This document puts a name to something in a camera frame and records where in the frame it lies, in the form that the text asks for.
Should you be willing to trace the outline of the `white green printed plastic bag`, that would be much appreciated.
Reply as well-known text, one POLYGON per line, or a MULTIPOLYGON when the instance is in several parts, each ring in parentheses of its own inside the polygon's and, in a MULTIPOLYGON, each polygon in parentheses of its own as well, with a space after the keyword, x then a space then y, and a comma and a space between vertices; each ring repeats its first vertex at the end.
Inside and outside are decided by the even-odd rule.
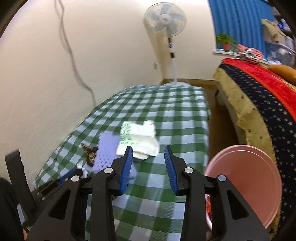
POLYGON ((152 120, 146 120, 142 125, 124 121, 120 130, 116 154, 123 156, 126 148, 131 146, 133 157, 139 160, 158 156, 160 144, 156 133, 156 126, 152 120))

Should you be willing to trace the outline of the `beige garment on box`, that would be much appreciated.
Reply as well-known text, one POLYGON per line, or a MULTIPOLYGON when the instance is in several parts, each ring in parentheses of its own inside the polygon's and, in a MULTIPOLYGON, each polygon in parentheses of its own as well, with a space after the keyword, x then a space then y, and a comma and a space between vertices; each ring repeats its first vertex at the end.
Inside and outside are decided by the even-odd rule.
POLYGON ((276 22, 272 22, 268 19, 261 19, 263 38, 266 42, 274 42, 285 44, 286 35, 278 27, 276 22))

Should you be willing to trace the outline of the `yellow green bed skirt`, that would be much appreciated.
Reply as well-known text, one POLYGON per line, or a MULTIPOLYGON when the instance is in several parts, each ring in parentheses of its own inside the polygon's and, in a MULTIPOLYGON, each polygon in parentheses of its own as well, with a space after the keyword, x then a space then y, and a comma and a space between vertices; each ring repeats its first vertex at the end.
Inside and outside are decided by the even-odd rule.
POLYGON ((259 110, 225 70, 218 67, 214 79, 234 124, 239 144, 259 148, 275 163, 271 137, 259 110))

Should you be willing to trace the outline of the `green white checkered tablecloth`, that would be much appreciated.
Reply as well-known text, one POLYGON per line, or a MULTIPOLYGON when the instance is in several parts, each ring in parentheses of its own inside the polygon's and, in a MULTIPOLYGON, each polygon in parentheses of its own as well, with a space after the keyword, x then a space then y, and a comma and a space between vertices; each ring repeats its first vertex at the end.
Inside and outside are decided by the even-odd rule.
MULTIPOLYGON (((208 164, 211 113, 201 87, 133 86, 98 105, 59 145, 37 175, 34 186, 58 179, 85 160, 81 144, 98 144, 102 132, 120 133, 124 121, 153 121, 160 148, 204 172, 208 164)), ((164 154, 135 160, 136 173, 125 193, 113 200, 117 240, 179 240, 185 197, 171 190, 164 154)))

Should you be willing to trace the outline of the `pink folded cloth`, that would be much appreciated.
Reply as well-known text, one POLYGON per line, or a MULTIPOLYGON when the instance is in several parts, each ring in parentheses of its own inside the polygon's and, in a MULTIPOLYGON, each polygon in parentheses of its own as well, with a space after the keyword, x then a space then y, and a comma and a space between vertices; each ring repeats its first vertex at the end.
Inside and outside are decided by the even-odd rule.
POLYGON ((249 48, 249 47, 245 47, 241 44, 238 44, 237 45, 237 50, 238 52, 240 53, 249 53, 249 54, 254 54, 258 59, 263 59, 263 54, 257 50, 257 49, 254 49, 254 48, 249 48))

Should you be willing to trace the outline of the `red blanket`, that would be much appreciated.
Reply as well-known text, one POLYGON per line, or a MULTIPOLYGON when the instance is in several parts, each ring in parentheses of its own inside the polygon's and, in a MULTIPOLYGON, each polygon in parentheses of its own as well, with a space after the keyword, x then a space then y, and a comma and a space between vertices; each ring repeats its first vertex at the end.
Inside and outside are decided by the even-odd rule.
POLYGON ((295 88, 291 84, 260 65, 231 58, 223 59, 222 63, 242 70, 264 86, 281 102, 295 121, 295 88))

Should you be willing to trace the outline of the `orange brown pillow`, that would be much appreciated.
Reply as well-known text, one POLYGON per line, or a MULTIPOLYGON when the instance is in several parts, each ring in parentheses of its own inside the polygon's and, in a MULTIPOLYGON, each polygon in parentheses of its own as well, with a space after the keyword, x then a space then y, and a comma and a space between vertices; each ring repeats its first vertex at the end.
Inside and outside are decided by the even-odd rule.
POLYGON ((271 65, 267 68, 269 71, 280 76, 288 83, 296 85, 296 70, 286 65, 271 65))

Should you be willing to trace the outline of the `zebra striped cloth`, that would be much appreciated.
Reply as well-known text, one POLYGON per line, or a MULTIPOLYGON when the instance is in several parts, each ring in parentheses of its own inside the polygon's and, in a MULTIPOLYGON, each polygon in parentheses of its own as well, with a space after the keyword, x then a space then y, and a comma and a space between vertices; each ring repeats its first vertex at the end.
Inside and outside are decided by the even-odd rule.
POLYGON ((236 53, 235 54, 235 59, 239 59, 248 63, 252 64, 259 64, 262 59, 258 59, 254 54, 249 54, 249 53, 236 53))

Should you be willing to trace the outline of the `pink plastic bucket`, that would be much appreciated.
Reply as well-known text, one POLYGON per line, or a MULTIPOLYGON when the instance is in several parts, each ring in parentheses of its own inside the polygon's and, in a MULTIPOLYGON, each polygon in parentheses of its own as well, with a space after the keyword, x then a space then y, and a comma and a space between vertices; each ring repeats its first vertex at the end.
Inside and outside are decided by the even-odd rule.
POLYGON ((249 145, 227 147, 204 172, 209 177, 219 174, 232 182, 267 228, 280 209, 282 195, 280 174, 269 155, 249 145))

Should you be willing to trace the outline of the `red plastic wrapper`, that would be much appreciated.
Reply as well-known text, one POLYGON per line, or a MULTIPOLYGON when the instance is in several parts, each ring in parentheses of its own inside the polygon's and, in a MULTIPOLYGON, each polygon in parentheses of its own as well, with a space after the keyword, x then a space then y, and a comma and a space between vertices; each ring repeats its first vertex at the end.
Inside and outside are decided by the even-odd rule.
POLYGON ((207 218, 207 222, 211 223, 211 221, 212 221, 212 211, 211 211, 210 194, 205 194, 205 201, 206 201, 206 218, 207 218))

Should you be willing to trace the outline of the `brown patterned candy wrapper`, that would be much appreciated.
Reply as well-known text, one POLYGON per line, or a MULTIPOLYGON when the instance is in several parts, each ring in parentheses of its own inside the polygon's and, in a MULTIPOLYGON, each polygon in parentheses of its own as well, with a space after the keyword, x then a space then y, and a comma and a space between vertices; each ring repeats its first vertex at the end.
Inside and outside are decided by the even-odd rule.
POLYGON ((87 164, 90 166, 90 167, 93 167, 94 166, 94 160, 96 158, 96 153, 98 151, 98 147, 95 146, 95 147, 91 147, 91 146, 88 146, 84 143, 81 144, 81 147, 84 151, 84 154, 86 156, 86 162, 87 164))

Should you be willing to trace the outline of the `clear plastic storage box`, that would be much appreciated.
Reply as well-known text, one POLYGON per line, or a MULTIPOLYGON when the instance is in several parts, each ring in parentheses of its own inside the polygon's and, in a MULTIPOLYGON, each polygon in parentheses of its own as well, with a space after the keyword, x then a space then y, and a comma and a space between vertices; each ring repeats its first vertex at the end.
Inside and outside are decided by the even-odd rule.
POLYGON ((290 67, 295 66, 295 51, 281 43, 265 41, 265 59, 290 67))

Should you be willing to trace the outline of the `potted green plant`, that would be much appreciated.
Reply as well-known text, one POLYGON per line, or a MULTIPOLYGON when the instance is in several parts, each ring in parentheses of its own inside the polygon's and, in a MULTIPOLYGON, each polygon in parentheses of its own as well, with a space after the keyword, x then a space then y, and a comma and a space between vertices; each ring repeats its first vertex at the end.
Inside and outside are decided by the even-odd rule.
POLYGON ((225 52, 235 51, 236 49, 235 38, 225 33, 220 33, 216 36, 216 44, 218 49, 222 49, 225 52))

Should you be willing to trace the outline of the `blue curtain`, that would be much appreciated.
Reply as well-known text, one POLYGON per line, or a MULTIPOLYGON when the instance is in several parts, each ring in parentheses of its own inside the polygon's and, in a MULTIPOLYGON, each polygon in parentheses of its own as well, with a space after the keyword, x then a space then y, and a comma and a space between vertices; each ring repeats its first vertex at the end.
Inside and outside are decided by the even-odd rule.
POLYGON ((267 1, 210 0, 215 35, 224 33, 237 44, 259 50, 266 55, 262 19, 274 21, 267 1))

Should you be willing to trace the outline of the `lavender foam fruit net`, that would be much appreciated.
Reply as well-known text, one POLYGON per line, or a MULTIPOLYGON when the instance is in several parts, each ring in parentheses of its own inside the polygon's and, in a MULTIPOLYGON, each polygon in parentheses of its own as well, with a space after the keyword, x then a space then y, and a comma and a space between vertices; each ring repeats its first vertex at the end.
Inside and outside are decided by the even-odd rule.
POLYGON ((99 171, 111 167, 113 161, 122 157, 125 154, 117 154, 117 148, 120 141, 120 135, 114 135, 112 132, 102 132, 99 135, 98 150, 94 159, 94 166, 91 168, 92 173, 98 173, 99 171))

